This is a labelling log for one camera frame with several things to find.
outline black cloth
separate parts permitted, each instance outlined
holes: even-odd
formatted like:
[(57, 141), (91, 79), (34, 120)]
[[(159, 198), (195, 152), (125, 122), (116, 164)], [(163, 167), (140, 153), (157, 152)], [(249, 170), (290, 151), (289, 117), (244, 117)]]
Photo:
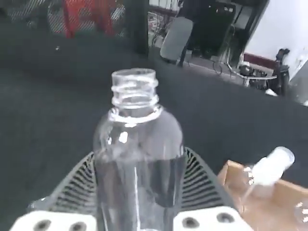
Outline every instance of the black cloth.
[(157, 71), (161, 104), (215, 173), (228, 159), (254, 163), (282, 145), (295, 153), (283, 178), (308, 186), (306, 107), (146, 60), (114, 39), (65, 39), (7, 24), (0, 30), (0, 230), (91, 151), (111, 107), (111, 73), (123, 68)]

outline water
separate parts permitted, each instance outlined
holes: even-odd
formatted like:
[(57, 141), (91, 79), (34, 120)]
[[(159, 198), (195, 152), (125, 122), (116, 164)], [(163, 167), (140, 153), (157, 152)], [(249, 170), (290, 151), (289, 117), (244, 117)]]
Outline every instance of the water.
[(185, 156), (95, 162), (99, 206), (111, 231), (171, 231), (180, 209)]

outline cable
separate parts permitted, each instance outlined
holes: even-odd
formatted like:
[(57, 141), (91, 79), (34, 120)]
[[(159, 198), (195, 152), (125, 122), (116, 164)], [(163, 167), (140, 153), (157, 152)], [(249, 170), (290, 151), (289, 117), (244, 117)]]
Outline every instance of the cable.
[[(169, 12), (173, 12), (173, 4), (174, 1), (170, 0), (170, 6), (169, 6)], [(166, 0), (166, 5), (164, 9), (167, 9), (167, 5), (168, 5), (168, 1)], [(155, 46), (157, 39), (159, 38), (159, 36), (161, 36), (163, 39), (166, 37), (167, 35), (167, 31), (168, 31), (168, 27), (171, 23), (171, 16), (168, 14), (164, 14), (163, 16), (160, 15), (160, 17), (162, 17), (162, 20), (158, 20), (158, 14), (157, 15), (157, 25), (156, 25), (156, 29), (154, 32), (154, 36), (152, 39), (152, 47)]]

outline small plastic bottle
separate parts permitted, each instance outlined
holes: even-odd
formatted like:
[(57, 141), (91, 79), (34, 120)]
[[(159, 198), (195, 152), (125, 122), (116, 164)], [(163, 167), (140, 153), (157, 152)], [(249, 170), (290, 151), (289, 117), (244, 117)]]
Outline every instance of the small plastic bottle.
[(275, 183), (294, 160), (289, 149), (277, 147), (267, 157), (263, 157), (255, 165), (244, 167), (239, 176), (230, 179), (226, 187), (233, 195), (239, 212), (242, 214), (245, 211), (246, 200), (251, 195), (262, 200), (270, 199)]

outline red object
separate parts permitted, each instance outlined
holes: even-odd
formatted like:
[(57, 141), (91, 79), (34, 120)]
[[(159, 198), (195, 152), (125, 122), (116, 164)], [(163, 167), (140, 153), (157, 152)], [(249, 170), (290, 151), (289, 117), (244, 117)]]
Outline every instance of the red object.
[(88, 11), (99, 29), (113, 35), (111, 10), (116, 7), (115, 0), (63, 0), (66, 36), (71, 38), (80, 27), (80, 12)]

